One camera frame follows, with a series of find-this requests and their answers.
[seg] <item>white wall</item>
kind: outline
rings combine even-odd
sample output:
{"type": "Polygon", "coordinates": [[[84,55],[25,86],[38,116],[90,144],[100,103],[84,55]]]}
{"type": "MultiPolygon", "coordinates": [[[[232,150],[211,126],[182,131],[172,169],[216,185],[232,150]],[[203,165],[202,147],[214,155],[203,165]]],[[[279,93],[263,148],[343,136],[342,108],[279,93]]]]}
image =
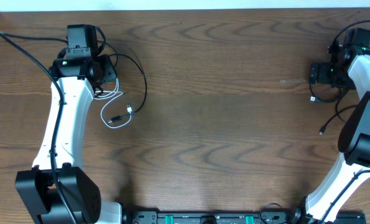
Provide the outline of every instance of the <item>white wall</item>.
{"type": "Polygon", "coordinates": [[[0,0],[0,12],[370,7],[370,0],[0,0]]]}

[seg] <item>brown wood surface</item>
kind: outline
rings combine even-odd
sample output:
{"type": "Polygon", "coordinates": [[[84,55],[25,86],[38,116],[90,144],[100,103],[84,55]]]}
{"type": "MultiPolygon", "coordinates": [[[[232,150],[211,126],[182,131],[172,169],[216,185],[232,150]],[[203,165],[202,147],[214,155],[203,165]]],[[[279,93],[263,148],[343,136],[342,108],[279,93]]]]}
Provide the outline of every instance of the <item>brown wood surface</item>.
{"type": "MultiPolygon", "coordinates": [[[[362,19],[370,9],[4,13],[0,30],[64,38],[68,24],[94,24],[141,62],[149,95],[128,126],[107,128],[100,101],[88,113],[85,172],[104,198],[160,210],[259,210],[294,208],[331,169],[343,124],[318,135],[334,105],[309,102],[308,68],[362,19]]],[[[64,47],[16,42],[47,67],[64,47]]],[[[126,94],[107,118],[142,100],[136,67],[122,58],[118,72],[126,94]]],[[[357,101],[352,92],[342,105],[357,101]]],[[[48,78],[0,38],[0,223],[31,222],[14,180],[37,155],[49,109],[48,78]]],[[[362,210],[370,223],[370,179],[343,209],[362,210]]]]}

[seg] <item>wood grain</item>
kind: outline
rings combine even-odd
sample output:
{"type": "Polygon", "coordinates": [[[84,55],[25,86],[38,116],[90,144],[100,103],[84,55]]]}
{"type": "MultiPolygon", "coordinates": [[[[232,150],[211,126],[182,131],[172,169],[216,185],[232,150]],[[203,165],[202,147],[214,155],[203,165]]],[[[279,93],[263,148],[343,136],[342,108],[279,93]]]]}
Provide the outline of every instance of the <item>wood grain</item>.
{"type": "MultiPolygon", "coordinates": [[[[88,113],[85,172],[104,198],[160,210],[258,210],[293,208],[331,169],[342,124],[318,135],[334,105],[309,102],[308,68],[362,19],[370,9],[4,13],[0,30],[64,38],[68,24],[94,24],[142,64],[150,94],[130,125],[105,127],[100,101],[88,113]]],[[[45,66],[64,47],[16,42],[45,66]]],[[[136,67],[121,58],[118,73],[126,94],[106,117],[142,100],[136,67]]],[[[352,92],[341,104],[357,101],[352,92]]],[[[30,169],[49,108],[48,78],[0,39],[0,223],[31,222],[14,179],[30,169]]],[[[343,209],[362,210],[370,223],[370,180],[343,209]]]]}

